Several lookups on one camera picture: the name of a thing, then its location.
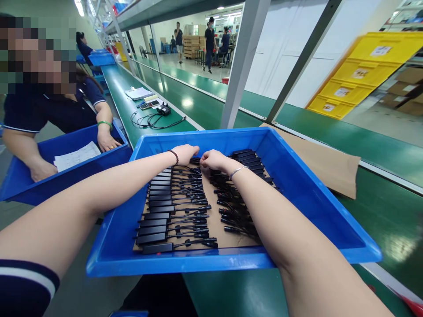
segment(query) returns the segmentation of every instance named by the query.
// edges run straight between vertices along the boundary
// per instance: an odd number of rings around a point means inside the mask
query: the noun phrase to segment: shirt sleeve
[[[1,316],[43,316],[59,284],[57,274],[45,266],[0,260]]]
[[[7,95],[4,112],[4,127],[12,130],[38,133],[48,121],[28,95]]]
[[[84,81],[84,88],[84,93],[88,97],[88,100],[91,102],[93,107],[95,107],[99,102],[106,102],[106,99],[93,79],[86,77]]]

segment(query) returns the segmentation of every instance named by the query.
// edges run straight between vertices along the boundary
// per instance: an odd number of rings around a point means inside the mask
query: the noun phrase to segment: worker standing
[[[206,65],[208,66],[208,73],[211,74],[211,66],[212,66],[212,54],[213,54],[213,48],[217,48],[216,45],[216,39],[215,39],[215,31],[213,30],[213,23],[215,22],[215,19],[213,17],[210,17],[206,29],[206,32],[204,33],[204,37],[206,38],[206,64],[203,64],[203,71],[206,69]]]
[[[182,64],[182,50],[184,48],[184,42],[182,40],[182,31],[179,28],[179,22],[176,22],[176,29],[175,29],[175,38],[176,38],[176,49],[179,53],[179,64]]]

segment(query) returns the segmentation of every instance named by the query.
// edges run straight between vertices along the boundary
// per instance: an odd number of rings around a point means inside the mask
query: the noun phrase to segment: green bracelet
[[[100,121],[99,123],[97,123],[97,126],[99,126],[102,123],[105,123],[105,124],[109,125],[110,126],[110,131],[113,130],[113,125],[110,122],[107,122],[107,121]]]

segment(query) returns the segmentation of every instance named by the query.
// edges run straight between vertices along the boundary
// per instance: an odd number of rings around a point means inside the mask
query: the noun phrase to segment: stacked cardboard boxes
[[[200,49],[200,37],[198,35],[184,35],[184,56],[193,59],[195,51]]]
[[[420,115],[419,109],[423,111],[423,68],[409,67],[395,79],[398,82],[388,89],[388,94],[379,102],[401,112]]]

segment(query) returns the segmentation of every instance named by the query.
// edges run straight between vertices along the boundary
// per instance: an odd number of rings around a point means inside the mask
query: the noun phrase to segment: white stripe
[[[34,271],[20,268],[0,267],[0,275],[22,277],[41,284],[50,293],[50,301],[53,299],[53,296],[56,292],[56,287],[51,280],[46,278],[44,275]]]
[[[106,100],[99,100],[99,101],[96,101],[94,104],[93,104],[93,107],[95,107],[96,106],[96,104],[98,104],[99,102],[107,102]]]
[[[128,73],[130,73],[132,75],[132,73],[129,70],[127,70],[124,66],[121,66],[121,67],[124,70],[126,70]],[[177,107],[175,107],[169,100],[165,99],[161,94],[159,94],[157,91],[155,91],[149,85],[147,85],[145,82],[143,82],[137,76],[132,76],[132,77],[134,77],[136,80],[138,80],[140,83],[142,83],[145,87],[147,87],[148,89],[150,89],[150,91],[152,91],[153,93],[155,93],[161,100],[163,100],[164,102],[166,102],[181,117],[186,117],[185,120],[188,121],[194,128],[196,128],[199,131],[204,131],[205,130],[201,125],[199,125],[198,123],[196,123],[193,119],[191,119],[189,116],[187,116],[183,111],[181,111],[180,109],[178,109]]]
[[[31,133],[39,133],[40,131],[31,131],[31,130],[25,130],[25,129],[18,129],[18,128],[14,128],[8,125],[3,125],[3,127],[8,128],[8,129],[12,129],[12,130],[19,130],[19,131],[25,131],[25,132],[31,132]]]
[[[379,281],[381,281],[385,286],[394,290],[398,294],[407,297],[408,299],[416,302],[420,305],[423,305],[423,300],[414,294],[411,290],[406,288],[403,284],[401,284],[395,277],[389,274],[385,269],[383,269],[377,263],[364,263],[361,264],[371,275],[376,277]]]

